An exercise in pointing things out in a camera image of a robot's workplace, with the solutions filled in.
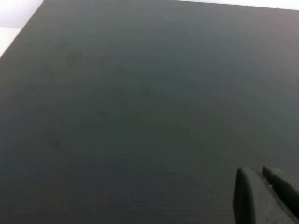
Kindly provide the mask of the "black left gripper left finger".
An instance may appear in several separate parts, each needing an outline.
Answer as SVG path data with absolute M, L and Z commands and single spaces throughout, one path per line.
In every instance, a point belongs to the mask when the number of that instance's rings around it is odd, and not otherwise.
M 233 195 L 236 224 L 291 224 L 292 212 L 266 177 L 253 168 L 237 169 Z

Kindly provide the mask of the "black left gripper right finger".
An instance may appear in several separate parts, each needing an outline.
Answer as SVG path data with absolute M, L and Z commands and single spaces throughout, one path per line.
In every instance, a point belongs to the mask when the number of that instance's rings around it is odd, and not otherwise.
M 299 183 L 279 168 L 263 166 L 262 174 L 288 210 L 299 217 Z

